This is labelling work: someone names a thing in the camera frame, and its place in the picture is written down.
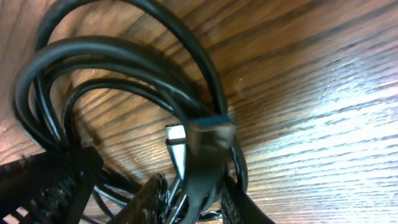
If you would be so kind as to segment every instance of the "wood grain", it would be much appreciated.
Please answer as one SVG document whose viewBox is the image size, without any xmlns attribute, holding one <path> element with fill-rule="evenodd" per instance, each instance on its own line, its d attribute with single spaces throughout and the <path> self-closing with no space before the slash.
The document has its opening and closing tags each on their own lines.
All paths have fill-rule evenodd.
<svg viewBox="0 0 398 224">
<path fill-rule="evenodd" d="M 41 152 L 9 107 L 17 71 L 53 0 L 0 0 L 0 163 Z M 220 71 L 249 167 L 250 197 L 277 223 L 398 222 L 398 1 L 163 0 L 201 40 Z M 176 38 L 135 7 L 101 1 L 70 13 L 51 40 L 101 34 L 153 46 L 181 64 L 209 100 Z M 82 70 L 52 90 L 94 77 Z M 84 140 L 106 163 L 145 182 L 174 176 L 158 106 L 116 90 L 76 106 Z M 104 220 L 91 201 L 87 215 Z"/>
</svg>

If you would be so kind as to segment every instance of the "cable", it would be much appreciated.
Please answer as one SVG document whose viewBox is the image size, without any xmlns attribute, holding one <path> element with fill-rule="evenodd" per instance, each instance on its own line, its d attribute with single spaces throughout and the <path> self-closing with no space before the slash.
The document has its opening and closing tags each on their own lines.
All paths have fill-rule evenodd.
<svg viewBox="0 0 398 224">
<path fill-rule="evenodd" d="M 148 47 L 115 37 L 99 36 L 74 37 L 48 44 L 54 28 L 70 11 L 93 1 L 96 0 L 57 1 L 44 15 L 39 25 L 35 44 L 36 53 L 19 72 L 12 102 L 16 119 L 33 141 L 47 151 L 67 153 L 78 149 L 78 147 L 73 147 L 80 146 L 80 138 L 73 122 L 73 105 L 88 91 L 99 88 L 128 91 L 142 96 L 172 113 L 185 127 L 188 127 L 189 120 L 194 118 L 215 114 L 228 115 L 221 81 L 209 55 L 188 28 L 156 1 L 124 0 L 163 23 L 181 41 L 205 77 L 213 98 L 214 110 L 195 95 L 191 81 L 178 65 Z M 116 78 L 89 80 L 78 85 L 69 95 L 63 107 L 62 122 L 60 122 L 50 101 L 51 86 L 59 76 L 86 68 L 100 68 L 123 73 L 152 85 L 154 89 Z M 30 99 L 33 109 L 29 106 L 31 84 L 34 84 L 35 90 L 35 94 Z M 237 140 L 232 143 L 231 155 L 235 164 L 238 185 L 246 191 L 248 170 Z M 120 206 L 125 206 L 128 198 L 110 188 L 134 194 L 141 187 L 137 182 L 129 183 L 124 177 L 116 177 L 107 172 L 102 178 L 104 183 L 95 187 L 95 195 L 102 194 Z M 109 209 L 104 204 L 100 206 L 110 217 Z M 201 216 L 204 220 L 219 217 L 219 212 Z"/>
</svg>

